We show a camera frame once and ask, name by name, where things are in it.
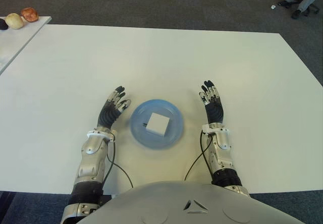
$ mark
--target white cube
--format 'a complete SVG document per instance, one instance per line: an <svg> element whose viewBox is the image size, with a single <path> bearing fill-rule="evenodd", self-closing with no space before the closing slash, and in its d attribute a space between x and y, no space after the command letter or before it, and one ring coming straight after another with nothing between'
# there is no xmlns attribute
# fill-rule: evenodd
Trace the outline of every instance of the white cube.
<svg viewBox="0 0 323 224"><path fill-rule="evenodd" d="M147 124L146 130L164 136L170 119L162 115L152 113Z"/></svg>

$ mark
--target translucent blue bowl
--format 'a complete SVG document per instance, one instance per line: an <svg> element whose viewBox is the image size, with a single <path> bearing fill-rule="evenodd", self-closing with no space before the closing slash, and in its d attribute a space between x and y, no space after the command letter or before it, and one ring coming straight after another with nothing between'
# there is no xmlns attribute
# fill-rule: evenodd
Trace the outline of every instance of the translucent blue bowl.
<svg viewBox="0 0 323 224"><path fill-rule="evenodd" d="M146 130L152 113L170 119L165 135L158 136ZM138 106L130 118L130 129L134 138L146 147L162 149L172 146L182 135L183 118L181 112L166 100L152 99Z"/></svg>

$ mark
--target robot forearm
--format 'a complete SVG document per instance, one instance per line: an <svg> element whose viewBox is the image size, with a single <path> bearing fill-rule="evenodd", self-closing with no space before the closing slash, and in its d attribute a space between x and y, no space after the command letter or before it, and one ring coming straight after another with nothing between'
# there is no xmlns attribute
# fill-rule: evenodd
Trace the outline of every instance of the robot forearm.
<svg viewBox="0 0 323 224"><path fill-rule="evenodd" d="M222 123L211 123L202 126L206 135L212 136L213 143L208 148L209 163L212 170L212 184L249 196L246 188L234 168L231 158L229 130Z"/></svg>
<svg viewBox="0 0 323 224"><path fill-rule="evenodd" d="M61 223L76 223L100 207L107 144L115 140L108 128L98 127L88 132L82 146L82 160L74 181L72 196L64 209Z"/></svg>

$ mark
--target gray carpet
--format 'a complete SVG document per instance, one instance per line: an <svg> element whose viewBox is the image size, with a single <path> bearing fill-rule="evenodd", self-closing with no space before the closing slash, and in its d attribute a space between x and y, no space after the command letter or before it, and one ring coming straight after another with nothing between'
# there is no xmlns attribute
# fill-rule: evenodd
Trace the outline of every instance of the gray carpet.
<svg viewBox="0 0 323 224"><path fill-rule="evenodd" d="M323 83L323 11L292 20L280 0L2 0L0 15L34 7L53 24L279 33ZM315 4L323 9L323 0ZM257 194L254 198L305 223L323 223L323 191ZM18 193L4 223L58 223L67 195Z"/></svg>

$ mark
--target wire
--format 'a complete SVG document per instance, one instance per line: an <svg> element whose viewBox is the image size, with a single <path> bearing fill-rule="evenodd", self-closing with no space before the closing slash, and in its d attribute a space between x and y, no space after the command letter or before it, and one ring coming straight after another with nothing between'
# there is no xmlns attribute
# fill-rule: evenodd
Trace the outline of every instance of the wire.
<svg viewBox="0 0 323 224"><path fill-rule="evenodd" d="M111 162L110 168L109 168L109 170L108 170L107 174L105 175L105 178L104 178L104 180L102 182L102 187L104 186L104 184L106 182L106 179L109 176L109 174L111 172L111 169L112 169L112 167L113 167L113 165L115 163L115 157L116 157L116 142L113 141L113 157L112 157L112 162Z"/></svg>
<svg viewBox="0 0 323 224"><path fill-rule="evenodd" d="M185 176L184 181L186 181L187 176L188 176L188 174L190 173L191 169L193 168L194 164L195 164L195 163L198 161L198 159L203 155L203 153L208 149L208 147L210 147L211 143L212 143L212 139L211 139L210 143L208 144L208 146L206 147L206 149L204 149L204 150L203 150L203 152L202 152L202 153L201 153L201 154L196 158L196 160L194 161L194 163L191 165L190 169L187 171L187 174L186 174L186 176Z"/></svg>
<svg viewBox="0 0 323 224"><path fill-rule="evenodd" d="M107 156L107 159L109 160L109 162L110 162L110 163L112 163L112 161L111 161L111 160L110 160L110 158L109 158L109 155ZM120 167L119 165L117 165L116 163L113 163L113 164L114 164L116 167L118 167L122 172L124 172L124 173L125 173L125 175L127 176L128 180L129 180L129 182L130 182L131 188L133 188L132 181L131 181L131 179L130 179L129 175L127 174L127 172L126 172L122 167Z"/></svg>
<svg viewBox="0 0 323 224"><path fill-rule="evenodd" d="M206 166L207 166L207 168L208 168L208 171L210 172L211 179L213 180L213 173L212 173L212 170L211 170L210 166L208 165L208 162L207 162L207 160L206 160L205 154L204 154L204 152L203 152L203 147L202 147L202 134L203 134L203 131L201 131L201 135L200 135L200 147L201 147L202 155L203 155L203 158L204 158L204 160L205 160Z"/></svg>

